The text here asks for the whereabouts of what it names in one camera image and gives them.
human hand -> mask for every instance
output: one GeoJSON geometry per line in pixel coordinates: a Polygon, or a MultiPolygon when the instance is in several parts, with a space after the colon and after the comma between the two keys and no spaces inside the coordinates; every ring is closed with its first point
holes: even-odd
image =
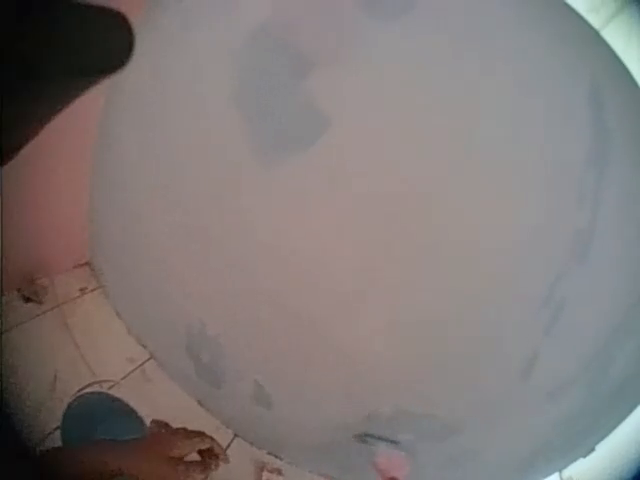
{"type": "Polygon", "coordinates": [[[224,447],[211,436],[161,420],[151,421],[147,436],[120,442],[118,451],[118,470],[136,480],[205,480],[229,463],[224,447]],[[193,454],[200,458],[187,460],[193,454]]]}

blue object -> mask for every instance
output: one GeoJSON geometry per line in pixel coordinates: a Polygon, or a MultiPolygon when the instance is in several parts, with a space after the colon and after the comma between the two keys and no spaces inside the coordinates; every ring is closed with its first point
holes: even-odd
{"type": "Polygon", "coordinates": [[[131,440],[145,436],[147,425],[133,407],[106,392],[88,392],[74,398],[62,415],[64,446],[96,440],[131,440]]]}

pink wall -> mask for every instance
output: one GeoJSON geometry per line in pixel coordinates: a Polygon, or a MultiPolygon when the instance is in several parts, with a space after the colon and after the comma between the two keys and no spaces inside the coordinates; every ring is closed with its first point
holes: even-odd
{"type": "MultiPolygon", "coordinates": [[[[145,0],[100,2],[131,19],[145,0]]],[[[106,85],[58,115],[2,171],[3,289],[88,261],[89,173],[106,85]]]]}

black object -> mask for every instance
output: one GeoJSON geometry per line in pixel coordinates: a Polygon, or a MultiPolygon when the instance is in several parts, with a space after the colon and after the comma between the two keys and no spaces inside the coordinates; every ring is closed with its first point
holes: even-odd
{"type": "Polygon", "coordinates": [[[133,29],[107,7],[11,0],[2,13],[2,165],[90,87],[124,67],[133,29]]]}

